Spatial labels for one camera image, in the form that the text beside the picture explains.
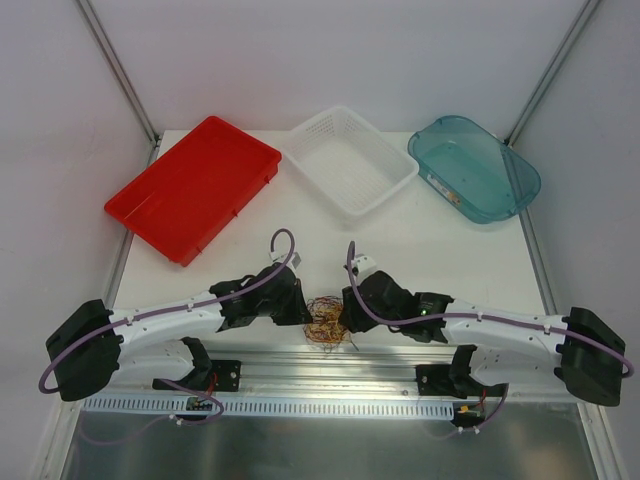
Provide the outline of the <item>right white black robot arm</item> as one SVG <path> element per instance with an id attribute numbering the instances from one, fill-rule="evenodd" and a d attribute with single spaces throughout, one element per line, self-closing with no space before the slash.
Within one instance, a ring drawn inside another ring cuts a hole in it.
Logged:
<path id="1" fill-rule="evenodd" d="M 422 396 L 499 397 L 509 386 L 563 387 L 574 398 L 616 407 L 631 369 L 625 343 L 588 309 L 526 316 L 484 311 L 449 295 L 412 293 L 384 271 L 342 291 L 339 322 L 351 333 L 385 326 L 418 343 L 454 347 L 446 364 L 415 368 Z"/>

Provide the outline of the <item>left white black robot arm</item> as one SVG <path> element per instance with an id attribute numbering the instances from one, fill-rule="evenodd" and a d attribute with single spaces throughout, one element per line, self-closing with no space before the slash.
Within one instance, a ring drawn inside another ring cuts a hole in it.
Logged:
<path id="1" fill-rule="evenodd" d="M 128 382 L 205 391 L 220 375 L 203 338 L 262 317 L 280 327 L 311 323 L 301 281 L 290 266 L 275 262 L 256 275 L 153 308 L 110 310 L 102 300 L 90 300 L 46 340 L 50 363 L 38 389 L 67 402 Z"/>

